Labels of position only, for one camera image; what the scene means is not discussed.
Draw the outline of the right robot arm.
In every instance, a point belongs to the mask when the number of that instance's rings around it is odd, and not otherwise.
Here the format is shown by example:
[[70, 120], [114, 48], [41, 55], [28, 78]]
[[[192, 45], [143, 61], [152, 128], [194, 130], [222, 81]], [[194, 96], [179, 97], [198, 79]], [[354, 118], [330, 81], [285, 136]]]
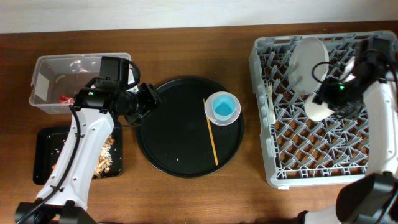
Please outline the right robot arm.
[[340, 78], [312, 77], [319, 89], [305, 112], [329, 109], [355, 118], [367, 109], [369, 159], [365, 176], [343, 187], [335, 205], [302, 211], [297, 223], [397, 223], [397, 61], [386, 39], [362, 40]]

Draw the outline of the red snack wrapper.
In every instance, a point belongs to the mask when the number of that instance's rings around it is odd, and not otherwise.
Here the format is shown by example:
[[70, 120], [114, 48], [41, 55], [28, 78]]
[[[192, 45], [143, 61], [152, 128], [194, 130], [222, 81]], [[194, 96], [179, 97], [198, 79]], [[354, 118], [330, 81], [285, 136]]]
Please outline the red snack wrapper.
[[72, 96], [60, 95], [59, 103], [74, 104], [74, 101], [75, 101], [75, 99]]

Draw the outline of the pile of peanut shells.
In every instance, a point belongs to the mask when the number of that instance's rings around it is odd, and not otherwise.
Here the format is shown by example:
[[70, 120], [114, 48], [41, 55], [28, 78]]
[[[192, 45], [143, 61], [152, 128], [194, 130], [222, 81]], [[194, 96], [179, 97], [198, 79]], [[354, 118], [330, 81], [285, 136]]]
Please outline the pile of peanut shells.
[[93, 178], [100, 179], [103, 178], [105, 174], [110, 171], [110, 165], [113, 163], [111, 158], [110, 150], [111, 146], [115, 143], [112, 135], [109, 135], [102, 147], [99, 155], [99, 159], [96, 163]]

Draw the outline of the white plastic fork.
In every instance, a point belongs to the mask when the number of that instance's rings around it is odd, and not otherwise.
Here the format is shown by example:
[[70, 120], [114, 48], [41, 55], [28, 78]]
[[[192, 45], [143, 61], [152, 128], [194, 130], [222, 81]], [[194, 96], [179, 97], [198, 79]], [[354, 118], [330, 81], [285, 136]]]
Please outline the white plastic fork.
[[266, 93], [268, 96], [268, 105], [269, 105], [269, 116], [270, 116], [270, 124], [274, 125], [276, 123], [276, 116], [274, 111], [274, 104], [272, 100], [272, 82], [268, 81], [266, 84]]

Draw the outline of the grey plate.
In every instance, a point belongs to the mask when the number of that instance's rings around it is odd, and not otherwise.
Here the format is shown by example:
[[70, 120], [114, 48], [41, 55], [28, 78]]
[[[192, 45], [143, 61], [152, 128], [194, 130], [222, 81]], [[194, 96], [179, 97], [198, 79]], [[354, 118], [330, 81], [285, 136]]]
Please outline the grey plate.
[[289, 83], [299, 95], [308, 95], [314, 92], [320, 83], [312, 76], [313, 67], [320, 62], [328, 62], [329, 54], [325, 44], [315, 37], [301, 40], [289, 60]]

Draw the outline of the blue plastic cup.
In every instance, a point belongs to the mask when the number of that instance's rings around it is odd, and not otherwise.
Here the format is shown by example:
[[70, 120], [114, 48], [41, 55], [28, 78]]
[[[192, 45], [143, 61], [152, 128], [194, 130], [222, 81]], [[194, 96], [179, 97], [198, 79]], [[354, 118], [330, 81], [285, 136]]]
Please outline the blue plastic cup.
[[215, 119], [218, 121], [227, 121], [236, 110], [236, 102], [231, 95], [218, 95], [212, 102], [212, 110]]

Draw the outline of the white paper cup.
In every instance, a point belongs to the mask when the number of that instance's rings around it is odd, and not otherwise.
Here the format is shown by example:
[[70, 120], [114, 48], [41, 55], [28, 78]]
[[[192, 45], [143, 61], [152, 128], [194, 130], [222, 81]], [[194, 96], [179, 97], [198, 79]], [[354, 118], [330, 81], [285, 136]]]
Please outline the white paper cup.
[[333, 110], [329, 109], [328, 105], [324, 102], [320, 105], [314, 103], [313, 100], [315, 96], [316, 94], [312, 94], [305, 102], [304, 111], [309, 119], [312, 121], [321, 121], [335, 113]]

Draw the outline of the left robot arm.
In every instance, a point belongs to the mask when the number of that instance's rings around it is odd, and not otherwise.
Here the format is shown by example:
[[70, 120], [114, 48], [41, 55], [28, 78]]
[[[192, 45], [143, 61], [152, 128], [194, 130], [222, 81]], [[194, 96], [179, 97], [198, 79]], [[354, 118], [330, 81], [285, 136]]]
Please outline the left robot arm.
[[16, 223], [94, 223], [87, 203], [95, 166], [118, 118], [138, 126], [162, 100], [156, 88], [141, 83], [131, 60], [104, 56], [92, 78], [70, 105], [72, 123], [55, 169], [34, 202], [21, 202]]

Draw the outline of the small white bowl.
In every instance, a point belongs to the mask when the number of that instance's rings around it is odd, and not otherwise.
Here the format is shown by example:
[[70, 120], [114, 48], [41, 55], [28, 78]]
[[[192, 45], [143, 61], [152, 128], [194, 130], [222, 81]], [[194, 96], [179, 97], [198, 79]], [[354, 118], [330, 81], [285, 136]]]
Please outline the small white bowl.
[[[222, 95], [222, 94], [231, 95], [236, 102], [236, 110], [233, 113], [232, 117], [227, 121], [218, 121], [217, 119], [215, 119], [215, 116], [214, 116], [213, 110], [212, 110], [213, 100], [215, 99], [215, 97], [217, 97], [218, 95]], [[205, 100], [204, 110], [205, 110], [207, 117], [213, 124], [215, 124], [217, 126], [228, 126], [228, 125], [232, 124], [233, 122], [235, 122], [239, 118], [239, 116], [241, 114], [241, 105], [240, 105], [239, 100], [233, 94], [226, 92], [226, 91], [219, 91], [219, 92], [216, 92], [216, 93], [210, 95]]]

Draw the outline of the pile of white rice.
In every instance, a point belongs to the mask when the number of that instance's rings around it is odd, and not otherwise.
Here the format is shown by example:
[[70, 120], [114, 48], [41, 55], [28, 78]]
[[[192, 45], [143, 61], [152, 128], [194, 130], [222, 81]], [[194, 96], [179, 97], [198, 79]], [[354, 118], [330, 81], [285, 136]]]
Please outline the pile of white rice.
[[[50, 153], [50, 160], [52, 164], [56, 164], [57, 159], [61, 153], [61, 149], [55, 148], [52, 149]], [[122, 156], [118, 154], [119, 149], [116, 147], [116, 140], [110, 135], [104, 146], [102, 147], [101, 154], [98, 159], [98, 163], [105, 161], [105, 164], [111, 165], [116, 162], [122, 161]]]

